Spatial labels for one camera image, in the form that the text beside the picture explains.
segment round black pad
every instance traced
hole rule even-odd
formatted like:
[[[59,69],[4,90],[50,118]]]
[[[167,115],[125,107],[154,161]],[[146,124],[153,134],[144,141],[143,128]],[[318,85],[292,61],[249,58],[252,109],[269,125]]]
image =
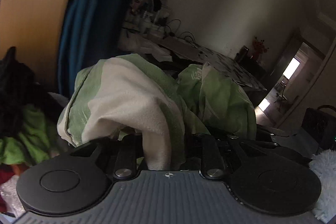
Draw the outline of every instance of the round black pad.
[[[90,157],[67,154],[26,170],[17,182],[23,206],[43,215],[79,212],[98,201],[109,186]]]
[[[321,192],[308,168],[277,156],[249,158],[231,176],[231,190],[245,205],[272,215],[298,215],[311,210]]]
[[[79,175],[71,170],[55,170],[41,178],[41,185],[51,192],[66,192],[75,188],[80,181]]]

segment floor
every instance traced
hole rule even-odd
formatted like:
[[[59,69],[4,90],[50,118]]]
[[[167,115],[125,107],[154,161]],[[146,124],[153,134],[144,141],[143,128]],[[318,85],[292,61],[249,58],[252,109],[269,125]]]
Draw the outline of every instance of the floor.
[[[283,100],[280,107],[280,98],[277,96],[277,93],[278,91],[273,88],[265,97],[269,102],[269,106],[264,110],[264,114],[273,124],[276,124],[278,121],[280,121],[283,115],[291,107],[291,104],[289,104],[287,100]]]
[[[254,109],[255,117],[257,119],[257,124],[261,124],[263,126],[273,127],[274,123],[266,116],[266,114],[257,106]]]

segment metal screw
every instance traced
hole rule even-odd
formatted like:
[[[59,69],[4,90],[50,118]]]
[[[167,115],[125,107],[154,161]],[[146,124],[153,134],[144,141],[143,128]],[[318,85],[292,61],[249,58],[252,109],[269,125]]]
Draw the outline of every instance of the metal screw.
[[[132,174],[132,171],[130,169],[127,169],[127,168],[123,168],[123,169],[118,169],[116,172],[115,172],[115,175],[117,177],[120,177],[120,178],[125,178],[125,177],[128,177]]]
[[[220,178],[224,175],[223,170],[215,168],[207,171],[207,175],[212,178]]]

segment green and white towel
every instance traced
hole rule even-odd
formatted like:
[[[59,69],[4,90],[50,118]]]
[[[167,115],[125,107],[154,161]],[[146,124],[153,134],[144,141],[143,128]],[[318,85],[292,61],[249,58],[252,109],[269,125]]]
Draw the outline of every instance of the green and white towel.
[[[178,76],[177,93],[205,126],[254,140],[254,107],[241,86],[208,63],[189,65]]]
[[[207,129],[176,89],[173,78],[137,54],[100,60],[78,73],[58,133],[77,147],[100,137],[118,138],[122,128],[132,127],[142,133],[150,170],[178,169],[185,161],[185,130]]]

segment gray ribbed surface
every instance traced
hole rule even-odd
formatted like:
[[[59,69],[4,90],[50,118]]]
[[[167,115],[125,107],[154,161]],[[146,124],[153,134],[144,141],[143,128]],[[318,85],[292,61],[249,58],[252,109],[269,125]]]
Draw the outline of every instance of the gray ribbed surface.
[[[221,182],[197,171],[142,171],[134,180],[118,182],[96,207],[75,216],[49,218],[27,213],[18,224],[321,224],[311,213],[278,218],[252,211],[237,202]]]

